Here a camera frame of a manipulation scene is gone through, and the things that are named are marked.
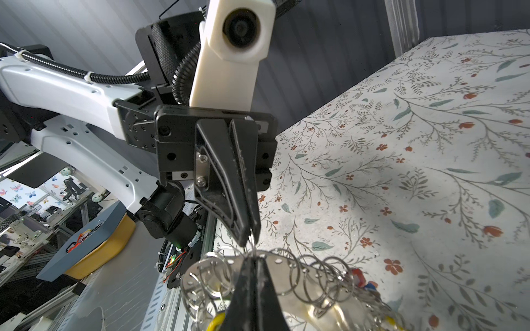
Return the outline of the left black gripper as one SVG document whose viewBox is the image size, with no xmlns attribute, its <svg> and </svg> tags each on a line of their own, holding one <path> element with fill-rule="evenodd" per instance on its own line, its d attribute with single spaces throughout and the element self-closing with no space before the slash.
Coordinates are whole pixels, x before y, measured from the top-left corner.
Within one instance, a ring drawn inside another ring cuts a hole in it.
<svg viewBox="0 0 530 331">
<path fill-rule="evenodd" d="M 195 179 L 195 198 L 237 245 L 261 231 L 257 191 L 271 184 L 277 119 L 267 113 L 163 105 L 155 112 L 160 183 Z"/>
</svg>

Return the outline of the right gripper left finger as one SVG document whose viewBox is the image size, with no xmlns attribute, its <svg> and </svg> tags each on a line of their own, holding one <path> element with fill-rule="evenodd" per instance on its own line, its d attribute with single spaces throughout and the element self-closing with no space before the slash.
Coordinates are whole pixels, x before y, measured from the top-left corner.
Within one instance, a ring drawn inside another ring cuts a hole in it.
<svg viewBox="0 0 530 331">
<path fill-rule="evenodd" d="M 255 329 L 255 258 L 244 259 L 220 330 Z"/>
</svg>

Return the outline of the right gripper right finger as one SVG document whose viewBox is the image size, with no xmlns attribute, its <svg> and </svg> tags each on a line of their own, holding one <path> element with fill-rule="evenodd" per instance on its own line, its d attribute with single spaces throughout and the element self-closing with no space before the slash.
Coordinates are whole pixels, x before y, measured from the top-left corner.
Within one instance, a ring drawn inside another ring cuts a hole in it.
<svg viewBox="0 0 530 331">
<path fill-rule="evenodd" d="M 255 271 L 254 330 L 289 330 L 265 258 L 258 257 L 255 260 Z"/>
</svg>

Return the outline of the keyring bunch with grey strap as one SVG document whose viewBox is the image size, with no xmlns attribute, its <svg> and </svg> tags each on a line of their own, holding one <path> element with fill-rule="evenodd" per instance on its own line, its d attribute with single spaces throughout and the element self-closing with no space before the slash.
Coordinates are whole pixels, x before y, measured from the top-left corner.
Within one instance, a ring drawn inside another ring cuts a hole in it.
<svg viewBox="0 0 530 331">
<path fill-rule="evenodd" d="M 181 279 L 184 306 L 194 330 L 220 330 L 244 259 L 266 259 L 282 313 L 315 330 L 405 330 L 404 319 L 382 301 L 359 270 L 337 257 L 296 257 L 276 248 L 194 263 Z"/>
</svg>

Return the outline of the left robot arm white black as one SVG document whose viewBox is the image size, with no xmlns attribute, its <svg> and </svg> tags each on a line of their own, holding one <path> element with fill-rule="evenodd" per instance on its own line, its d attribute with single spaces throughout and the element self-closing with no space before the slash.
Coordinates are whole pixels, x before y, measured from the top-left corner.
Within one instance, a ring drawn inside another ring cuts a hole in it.
<svg viewBox="0 0 530 331">
<path fill-rule="evenodd" d="M 184 181 L 239 246 L 261 232 L 276 118 L 251 111 L 269 53 L 272 1 L 211 1 L 139 31 L 146 71 L 110 76 L 2 44 L 1 136 L 50 154 L 109 190 L 154 238 L 183 246 Z"/>
</svg>

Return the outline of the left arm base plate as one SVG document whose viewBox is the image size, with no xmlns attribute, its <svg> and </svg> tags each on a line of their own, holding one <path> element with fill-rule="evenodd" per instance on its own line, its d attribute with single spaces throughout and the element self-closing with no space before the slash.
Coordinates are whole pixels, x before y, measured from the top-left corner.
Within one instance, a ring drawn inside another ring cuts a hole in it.
<svg viewBox="0 0 530 331">
<path fill-rule="evenodd" d="M 192 242 L 193 245 L 190 248 L 184 249 L 170 265 L 171 271 L 167 278 L 165 278 L 165 284 L 169 290 L 180 286 L 181 279 L 186 274 L 186 271 L 195 262 L 199 261 L 201 257 L 208 212 L 203 207 L 198 206 L 193 210 L 190 217 L 198 226 L 198 233 L 196 239 Z"/>
</svg>

